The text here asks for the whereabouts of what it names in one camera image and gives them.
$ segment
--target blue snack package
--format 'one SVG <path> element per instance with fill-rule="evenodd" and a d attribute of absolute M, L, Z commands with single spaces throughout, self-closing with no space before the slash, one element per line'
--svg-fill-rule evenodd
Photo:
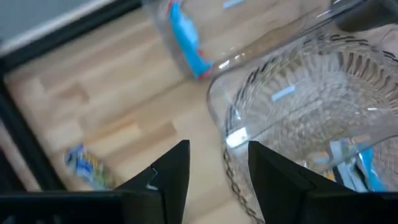
<path fill-rule="evenodd" d="M 65 164 L 95 190 L 111 190 L 121 183 L 109 168 L 85 150 L 83 144 L 65 154 Z"/>

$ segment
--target dark floor edge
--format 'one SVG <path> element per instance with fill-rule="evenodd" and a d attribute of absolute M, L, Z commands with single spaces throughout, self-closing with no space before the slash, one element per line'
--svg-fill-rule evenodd
<path fill-rule="evenodd" d="M 5 75 L 1 74 L 2 77 L 4 78 L 4 76 L 9 75 L 10 71 L 29 62 L 30 60 L 40 57 L 47 52 L 139 7 L 141 7 L 140 0 L 116 0 L 115 2 L 103 6 L 101 9 L 82 17 L 55 32 L 47 34 L 39 40 L 35 40 L 32 43 L 1 57 L 0 60 L 2 60 L 5 65 Z"/>

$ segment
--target wooden floor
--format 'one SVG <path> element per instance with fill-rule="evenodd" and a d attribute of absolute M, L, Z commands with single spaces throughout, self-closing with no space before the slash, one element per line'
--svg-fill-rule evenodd
<path fill-rule="evenodd" d="M 225 13 L 222 1 L 207 2 L 220 7 L 207 7 L 208 17 L 191 13 L 204 33 L 206 56 L 214 60 L 230 53 L 225 49 L 234 50 L 232 42 L 245 46 L 316 9 L 295 11 L 297 5 L 288 1 L 273 0 L 265 6 L 255 0 L 252 13 L 231 9 L 230 17 L 217 19 L 218 13 Z M 190 4 L 188 10 L 206 5 Z M 209 19 L 217 21 L 213 28 L 206 26 Z M 286 35 L 280 30 L 277 34 Z M 272 43 L 266 40 L 262 45 Z M 80 142 L 128 180 L 176 143 L 189 139 L 191 178 L 184 222 L 250 223 L 224 175 L 220 132 L 205 101 L 210 81 L 195 82 L 180 72 L 142 10 L 28 63 L 6 81 L 68 189 L 91 190 L 63 163 L 65 151 Z M 21 179 L 37 190 L 4 128 L 0 130 L 1 146 Z"/>

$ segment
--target clear plastic container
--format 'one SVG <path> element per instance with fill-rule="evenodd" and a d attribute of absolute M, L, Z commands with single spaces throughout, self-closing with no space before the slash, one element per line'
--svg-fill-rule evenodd
<path fill-rule="evenodd" d="M 248 62 L 361 1 L 337 0 L 333 8 L 330 0 L 142 2 L 180 68 L 203 78 Z"/>
<path fill-rule="evenodd" d="M 250 140 L 303 166 L 312 163 L 309 168 L 322 175 L 372 148 L 383 186 L 398 189 L 398 59 L 383 51 L 395 51 L 386 38 L 393 31 L 382 27 L 354 37 L 325 24 L 213 80 L 207 100 L 224 136 L 226 174 L 258 222 L 263 217 L 250 181 Z M 331 153 L 333 142 L 359 138 L 363 144 Z M 326 160 L 314 164 L 314 154 Z"/>

